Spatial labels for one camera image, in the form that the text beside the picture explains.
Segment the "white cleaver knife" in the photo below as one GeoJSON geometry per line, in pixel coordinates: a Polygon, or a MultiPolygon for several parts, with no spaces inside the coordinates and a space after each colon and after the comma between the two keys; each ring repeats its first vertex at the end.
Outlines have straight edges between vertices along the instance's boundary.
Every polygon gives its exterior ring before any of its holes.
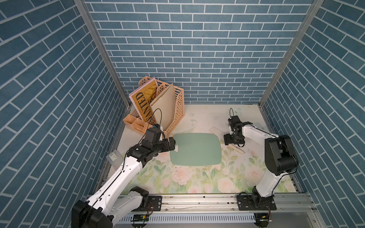
{"type": "Polygon", "coordinates": [[[234,144],[226,145],[224,143],[224,135],[225,135],[225,133],[223,131],[221,131],[220,129],[218,129],[216,127],[212,127],[212,128],[210,128],[210,132],[212,134],[215,134],[218,137],[218,139],[220,140],[221,144],[222,145],[225,145],[228,149],[232,149],[232,150],[234,150],[234,151],[236,151],[236,152],[238,152],[240,154],[245,154],[245,152],[240,147],[238,147],[238,146],[236,146],[234,144]]]}

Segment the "green cutting board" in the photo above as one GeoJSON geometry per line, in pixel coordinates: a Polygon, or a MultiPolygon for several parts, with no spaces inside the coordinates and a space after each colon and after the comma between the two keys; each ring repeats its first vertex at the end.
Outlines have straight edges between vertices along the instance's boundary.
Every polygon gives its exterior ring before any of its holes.
{"type": "Polygon", "coordinates": [[[221,163],[222,152],[218,137],[208,133],[175,134],[175,149],[170,160],[176,166],[213,166],[221,163]]]}

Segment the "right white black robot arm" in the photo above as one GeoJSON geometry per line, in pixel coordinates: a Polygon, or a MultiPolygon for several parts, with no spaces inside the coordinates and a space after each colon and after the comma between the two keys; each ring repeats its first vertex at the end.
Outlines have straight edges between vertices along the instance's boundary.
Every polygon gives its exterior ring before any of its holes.
{"type": "Polygon", "coordinates": [[[243,147],[245,138],[248,137],[263,149],[267,170],[259,184],[253,187],[252,202],[272,202],[281,179],[295,173],[298,168],[298,158],[291,138],[261,130],[251,122],[242,122],[238,116],[230,116],[228,126],[230,132],[223,136],[225,145],[243,147]]]}

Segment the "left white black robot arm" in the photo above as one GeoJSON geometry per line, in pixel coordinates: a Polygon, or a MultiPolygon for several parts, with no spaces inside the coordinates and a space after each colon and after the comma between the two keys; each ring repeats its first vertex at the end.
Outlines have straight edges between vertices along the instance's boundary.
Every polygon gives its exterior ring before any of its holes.
{"type": "Polygon", "coordinates": [[[146,130],[139,143],[128,149],[122,165],[111,178],[86,201],[78,200],[71,212],[73,228],[112,228],[131,211],[145,209],[149,192],[134,187],[124,197],[119,196],[128,183],[159,153],[173,151],[175,139],[167,138],[162,126],[146,130]]]}

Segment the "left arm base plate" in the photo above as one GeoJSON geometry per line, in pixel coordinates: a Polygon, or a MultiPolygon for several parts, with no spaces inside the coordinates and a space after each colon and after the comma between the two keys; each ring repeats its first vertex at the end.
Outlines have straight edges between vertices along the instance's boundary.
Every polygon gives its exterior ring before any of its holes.
{"type": "Polygon", "coordinates": [[[145,211],[145,212],[154,212],[161,211],[162,206],[162,196],[148,196],[143,197],[141,205],[135,209],[134,211],[145,211]]]}

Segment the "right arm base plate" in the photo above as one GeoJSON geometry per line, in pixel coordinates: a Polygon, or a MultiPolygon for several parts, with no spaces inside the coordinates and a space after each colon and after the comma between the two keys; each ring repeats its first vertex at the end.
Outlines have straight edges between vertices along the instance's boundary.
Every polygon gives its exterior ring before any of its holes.
{"type": "Polygon", "coordinates": [[[277,206],[273,197],[261,197],[259,195],[238,195],[238,208],[240,211],[276,211],[277,206]]]}

